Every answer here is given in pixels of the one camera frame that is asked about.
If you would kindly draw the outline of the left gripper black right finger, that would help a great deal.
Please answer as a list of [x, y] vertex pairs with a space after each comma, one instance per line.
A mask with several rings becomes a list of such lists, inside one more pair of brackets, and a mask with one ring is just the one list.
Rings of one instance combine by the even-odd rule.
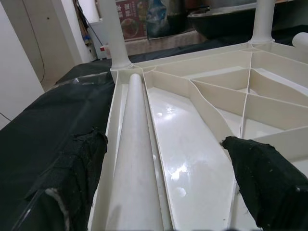
[[308, 229], [308, 177], [273, 146], [226, 137], [243, 201], [262, 229]]

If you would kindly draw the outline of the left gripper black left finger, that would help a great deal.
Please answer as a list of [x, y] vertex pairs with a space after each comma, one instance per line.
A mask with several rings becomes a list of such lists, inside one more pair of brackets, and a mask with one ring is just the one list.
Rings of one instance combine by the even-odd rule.
[[55, 201], [64, 222], [59, 231], [87, 230], [107, 144], [99, 128], [73, 135], [27, 192], [27, 199], [42, 190]]

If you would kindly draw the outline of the white plastic table leg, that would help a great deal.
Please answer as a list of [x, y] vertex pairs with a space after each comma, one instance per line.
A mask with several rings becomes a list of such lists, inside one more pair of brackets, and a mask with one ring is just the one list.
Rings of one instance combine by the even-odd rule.
[[275, 0], [257, 0], [255, 21], [250, 43], [263, 44], [274, 41], [272, 38], [272, 24]]
[[112, 59], [111, 69], [113, 71], [127, 69], [132, 66], [132, 63], [128, 58], [116, 2], [115, 0], [101, 0], [101, 8]]
[[163, 229], [142, 80], [138, 74], [129, 78], [105, 229]]
[[308, 33], [300, 32], [293, 37], [292, 45], [299, 49], [308, 50]]

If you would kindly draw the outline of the white plastic table top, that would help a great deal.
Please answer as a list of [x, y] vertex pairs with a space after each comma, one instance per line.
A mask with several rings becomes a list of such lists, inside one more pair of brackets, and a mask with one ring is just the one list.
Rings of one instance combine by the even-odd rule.
[[112, 71], [108, 151], [90, 231], [106, 231], [129, 78], [141, 76], [163, 229], [257, 231], [227, 136], [270, 144], [308, 177], [308, 50], [242, 43]]

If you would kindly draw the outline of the black tablecloth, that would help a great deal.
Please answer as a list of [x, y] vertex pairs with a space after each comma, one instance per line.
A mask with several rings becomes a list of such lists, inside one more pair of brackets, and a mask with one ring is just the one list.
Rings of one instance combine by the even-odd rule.
[[[296, 27], [275, 32], [276, 43], [285, 45], [299, 30]], [[183, 51], [141, 55], [134, 60], [140, 63], [242, 43], [250, 43], [247, 35], [222, 37]], [[32, 199], [26, 194], [70, 137], [92, 128], [106, 135], [115, 90], [107, 67], [104, 61], [75, 67], [0, 130], [0, 231], [59, 231], [64, 222], [55, 201], [42, 190]], [[257, 227], [257, 231], [308, 229]]]

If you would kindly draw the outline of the black floor mop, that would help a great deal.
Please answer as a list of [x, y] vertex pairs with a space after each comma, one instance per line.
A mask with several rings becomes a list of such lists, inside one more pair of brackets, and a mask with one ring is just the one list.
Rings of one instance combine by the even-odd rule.
[[97, 33], [95, 32], [93, 27], [90, 25], [90, 22], [87, 20], [85, 14], [83, 13], [83, 10], [81, 8], [79, 0], [75, 0], [75, 4], [76, 4], [76, 7], [77, 7], [78, 19], [81, 20], [81, 34], [82, 34], [82, 38], [85, 42], [85, 45], [89, 46], [90, 40], [92, 40], [90, 33], [89, 33], [89, 30], [90, 30], [94, 34], [95, 38], [98, 40], [100, 45], [103, 46], [102, 41], [100, 40]]

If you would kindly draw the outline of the red printed box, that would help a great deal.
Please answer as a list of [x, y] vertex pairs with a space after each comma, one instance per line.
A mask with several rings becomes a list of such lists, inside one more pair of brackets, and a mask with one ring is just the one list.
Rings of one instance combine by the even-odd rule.
[[115, 0], [124, 40], [147, 37], [148, 0]]

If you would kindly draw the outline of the black wok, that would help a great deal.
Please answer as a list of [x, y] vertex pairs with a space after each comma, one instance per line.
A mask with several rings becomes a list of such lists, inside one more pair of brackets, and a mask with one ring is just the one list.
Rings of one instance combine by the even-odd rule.
[[243, 4], [220, 8], [201, 8], [187, 18], [193, 28], [207, 39], [236, 34], [252, 34], [256, 4]]

